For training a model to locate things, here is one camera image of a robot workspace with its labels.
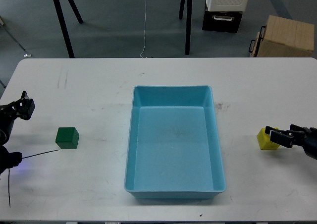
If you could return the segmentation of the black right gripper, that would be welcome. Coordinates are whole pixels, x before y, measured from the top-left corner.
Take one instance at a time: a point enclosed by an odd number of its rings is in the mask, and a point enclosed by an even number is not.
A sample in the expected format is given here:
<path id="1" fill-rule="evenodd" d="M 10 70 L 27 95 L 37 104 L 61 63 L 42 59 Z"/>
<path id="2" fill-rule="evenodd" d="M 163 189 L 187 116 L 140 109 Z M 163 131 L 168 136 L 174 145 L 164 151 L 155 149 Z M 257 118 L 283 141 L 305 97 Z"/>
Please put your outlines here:
<path id="1" fill-rule="evenodd" d="M 301 146 L 305 154 L 313 159 L 317 159 L 317 129 L 314 127 L 300 127 L 290 125 L 291 134 L 286 135 L 278 132 L 279 128 L 266 126 L 265 134 L 270 135 L 270 141 L 286 148 L 293 145 Z"/>

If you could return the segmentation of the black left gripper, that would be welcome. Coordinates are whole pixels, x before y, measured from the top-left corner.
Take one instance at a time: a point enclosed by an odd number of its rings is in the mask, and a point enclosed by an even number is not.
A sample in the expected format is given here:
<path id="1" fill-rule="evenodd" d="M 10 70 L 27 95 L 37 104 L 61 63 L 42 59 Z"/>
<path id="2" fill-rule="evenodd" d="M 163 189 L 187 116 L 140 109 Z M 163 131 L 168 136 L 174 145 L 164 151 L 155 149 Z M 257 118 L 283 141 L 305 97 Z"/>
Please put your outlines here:
<path id="1" fill-rule="evenodd" d="M 14 121 L 17 117 L 29 120 L 35 109 L 33 99 L 28 99 L 26 91 L 22 92 L 18 102 L 17 110 L 13 106 L 6 105 L 0 107 L 0 143 L 5 144 L 11 135 Z"/>

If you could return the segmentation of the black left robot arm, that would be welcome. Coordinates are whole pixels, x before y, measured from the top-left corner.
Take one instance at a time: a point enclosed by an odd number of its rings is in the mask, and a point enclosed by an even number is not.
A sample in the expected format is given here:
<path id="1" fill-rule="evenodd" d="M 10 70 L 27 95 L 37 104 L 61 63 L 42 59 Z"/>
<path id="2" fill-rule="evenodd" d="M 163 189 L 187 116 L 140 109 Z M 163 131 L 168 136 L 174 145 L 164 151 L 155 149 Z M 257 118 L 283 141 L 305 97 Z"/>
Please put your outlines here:
<path id="1" fill-rule="evenodd" d="M 22 92 L 19 100 L 0 106 L 0 173 L 22 162 L 22 153 L 9 152 L 4 144 L 9 141 L 14 121 L 17 118 L 29 120 L 34 109 L 34 100 L 28 97 L 26 91 Z"/>

